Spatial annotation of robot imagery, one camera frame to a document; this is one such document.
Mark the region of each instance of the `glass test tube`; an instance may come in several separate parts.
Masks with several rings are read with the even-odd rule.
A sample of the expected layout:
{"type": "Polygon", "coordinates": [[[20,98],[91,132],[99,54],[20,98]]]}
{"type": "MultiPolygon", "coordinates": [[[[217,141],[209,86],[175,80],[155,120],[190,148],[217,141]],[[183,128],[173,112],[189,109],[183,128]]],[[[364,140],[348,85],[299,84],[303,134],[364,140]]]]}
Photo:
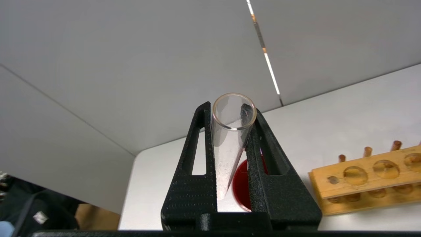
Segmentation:
{"type": "Polygon", "coordinates": [[[238,166],[257,110],[245,95],[228,93],[212,107],[213,146],[216,165],[217,199],[225,197],[238,166]]]}

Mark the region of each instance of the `white wall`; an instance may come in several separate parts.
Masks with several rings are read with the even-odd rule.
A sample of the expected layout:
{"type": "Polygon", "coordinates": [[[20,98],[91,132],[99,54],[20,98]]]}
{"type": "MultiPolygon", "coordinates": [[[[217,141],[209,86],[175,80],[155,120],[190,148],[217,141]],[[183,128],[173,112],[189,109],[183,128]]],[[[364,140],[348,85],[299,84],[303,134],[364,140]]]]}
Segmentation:
{"type": "Polygon", "coordinates": [[[290,104],[421,62],[419,0],[251,0],[290,104]]]}

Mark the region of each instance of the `wooden test tube rack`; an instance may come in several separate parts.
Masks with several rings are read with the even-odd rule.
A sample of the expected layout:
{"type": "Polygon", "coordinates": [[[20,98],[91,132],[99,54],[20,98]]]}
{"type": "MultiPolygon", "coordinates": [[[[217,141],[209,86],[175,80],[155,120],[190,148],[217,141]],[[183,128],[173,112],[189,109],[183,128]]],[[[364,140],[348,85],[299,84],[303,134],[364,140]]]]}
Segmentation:
{"type": "Polygon", "coordinates": [[[391,151],[313,169],[309,177],[324,215],[355,212],[421,201],[421,143],[400,149],[394,141],[391,151]]]}

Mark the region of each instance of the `black bag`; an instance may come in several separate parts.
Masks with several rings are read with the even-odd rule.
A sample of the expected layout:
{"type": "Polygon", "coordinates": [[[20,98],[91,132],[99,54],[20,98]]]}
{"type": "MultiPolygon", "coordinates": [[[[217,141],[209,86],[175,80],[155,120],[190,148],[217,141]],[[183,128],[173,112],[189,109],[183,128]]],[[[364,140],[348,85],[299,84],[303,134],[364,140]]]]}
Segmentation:
{"type": "Polygon", "coordinates": [[[15,226],[12,237],[29,237],[46,229],[78,229],[75,213],[79,204],[71,197],[17,180],[0,205],[0,221],[15,226]]]}

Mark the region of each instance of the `white table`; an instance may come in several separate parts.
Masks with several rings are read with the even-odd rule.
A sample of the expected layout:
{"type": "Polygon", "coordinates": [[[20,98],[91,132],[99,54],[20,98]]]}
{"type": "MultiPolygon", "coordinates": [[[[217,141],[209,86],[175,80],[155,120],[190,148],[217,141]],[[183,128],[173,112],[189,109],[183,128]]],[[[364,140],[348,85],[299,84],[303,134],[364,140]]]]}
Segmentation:
{"type": "MultiPolygon", "coordinates": [[[[307,172],[349,159],[388,152],[421,140],[421,65],[406,68],[263,113],[280,145],[312,191],[307,172]]],[[[205,173],[200,134],[193,174],[205,173]]],[[[183,148],[184,138],[141,152],[133,165],[119,229],[162,229],[160,210],[183,148]]],[[[243,211],[229,190],[218,211],[243,211]]],[[[418,230],[421,204],[323,217],[319,230],[418,230]]]]}

